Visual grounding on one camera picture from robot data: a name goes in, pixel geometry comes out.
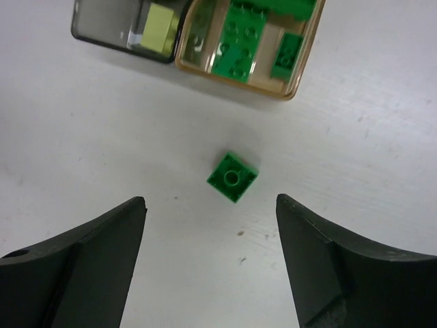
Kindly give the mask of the green 2x2 lego brick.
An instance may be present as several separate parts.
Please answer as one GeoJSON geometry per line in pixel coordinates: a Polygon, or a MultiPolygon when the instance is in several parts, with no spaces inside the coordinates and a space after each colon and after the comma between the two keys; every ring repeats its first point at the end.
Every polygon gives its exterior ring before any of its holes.
{"type": "Polygon", "coordinates": [[[207,183],[227,199],[237,203],[258,174],[255,167],[235,152],[227,152],[208,177],[207,183]]]}

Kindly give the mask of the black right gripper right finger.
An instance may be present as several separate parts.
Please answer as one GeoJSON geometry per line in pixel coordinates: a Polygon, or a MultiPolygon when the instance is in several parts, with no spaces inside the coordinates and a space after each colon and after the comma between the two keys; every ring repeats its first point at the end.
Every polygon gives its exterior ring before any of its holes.
{"type": "Polygon", "coordinates": [[[277,223],[301,327],[435,327],[436,257],[347,230],[286,194],[277,223]]]}

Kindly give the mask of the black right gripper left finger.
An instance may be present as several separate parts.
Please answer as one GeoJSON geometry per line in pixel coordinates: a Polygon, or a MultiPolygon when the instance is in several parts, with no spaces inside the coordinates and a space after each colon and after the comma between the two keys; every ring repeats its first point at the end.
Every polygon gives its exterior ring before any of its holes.
{"type": "Polygon", "coordinates": [[[137,196],[1,257],[1,326],[119,327],[146,212],[137,196]]]}

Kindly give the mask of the green 2x4 lego brick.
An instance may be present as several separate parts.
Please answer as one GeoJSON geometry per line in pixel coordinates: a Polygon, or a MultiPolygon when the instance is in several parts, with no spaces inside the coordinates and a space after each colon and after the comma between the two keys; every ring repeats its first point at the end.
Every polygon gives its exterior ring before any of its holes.
{"type": "Polygon", "coordinates": [[[267,21],[248,15],[227,15],[216,49],[212,74],[246,83],[267,21]]]}

